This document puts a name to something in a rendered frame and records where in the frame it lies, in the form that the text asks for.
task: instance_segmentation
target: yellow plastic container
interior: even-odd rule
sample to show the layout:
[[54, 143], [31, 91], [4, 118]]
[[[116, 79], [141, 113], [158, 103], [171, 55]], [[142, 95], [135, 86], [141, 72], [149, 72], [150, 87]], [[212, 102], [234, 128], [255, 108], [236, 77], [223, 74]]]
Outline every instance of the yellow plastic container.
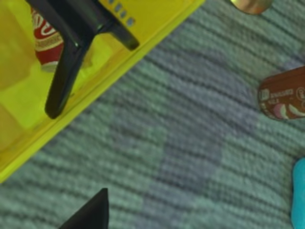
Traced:
[[[141, 46], [130, 52], [109, 34], [95, 38], [63, 114], [44, 112], [53, 74], [34, 53], [30, 6], [0, 0], [0, 182], [62, 130], [205, 0], [120, 0]], [[118, 1], [100, 2], [113, 14]]]

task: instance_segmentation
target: soda can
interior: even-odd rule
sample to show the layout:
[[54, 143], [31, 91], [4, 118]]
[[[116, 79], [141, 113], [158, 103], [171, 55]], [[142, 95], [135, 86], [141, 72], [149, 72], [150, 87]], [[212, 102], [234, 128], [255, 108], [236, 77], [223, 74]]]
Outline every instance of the soda can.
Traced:
[[63, 39], [35, 9], [31, 8], [36, 57], [45, 72], [55, 72], [63, 49]]
[[263, 80], [258, 101], [262, 112], [270, 118], [305, 117], [305, 66]]

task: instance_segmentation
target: can lid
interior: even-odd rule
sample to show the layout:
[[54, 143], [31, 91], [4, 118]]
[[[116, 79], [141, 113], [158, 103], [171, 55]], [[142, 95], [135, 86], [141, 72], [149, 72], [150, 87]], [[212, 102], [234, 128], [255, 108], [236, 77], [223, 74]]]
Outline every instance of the can lid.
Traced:
[[47, 73], [54, 73], [56, 72], [57, 65], [58, 65], [58, 61], [45, 63], [44, 65], [41, 66], [41, 70]]

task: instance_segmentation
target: gray fabric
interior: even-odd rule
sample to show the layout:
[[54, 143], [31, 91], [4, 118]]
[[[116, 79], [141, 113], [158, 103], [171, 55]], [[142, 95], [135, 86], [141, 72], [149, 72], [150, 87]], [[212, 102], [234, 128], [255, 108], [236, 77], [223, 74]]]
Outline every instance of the gray fabric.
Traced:
[[107, 187], [111, 229], [290, 229], [304, 120], [266, 118], [255, 92], [304, 62], [304, 6], [207, 0], [1, 185], [0, 228], [57, 228]]

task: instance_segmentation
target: yellow tray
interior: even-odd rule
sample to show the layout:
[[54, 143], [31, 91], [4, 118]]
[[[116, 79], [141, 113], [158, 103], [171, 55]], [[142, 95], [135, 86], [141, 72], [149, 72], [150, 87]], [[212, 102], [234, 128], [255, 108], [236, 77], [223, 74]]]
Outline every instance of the yellow tray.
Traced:
[[[117, 0], [100, 2], [114, 15]], [[141, 46], [130, 52], [111, 35], [95, 38], [63, 114], [44, 112], [53, 74], [43, 73], [34, 53], [30, 7], [0, 1], [0, 182], [62, 130], [205, 0], [120, 0], [135, 23]]]

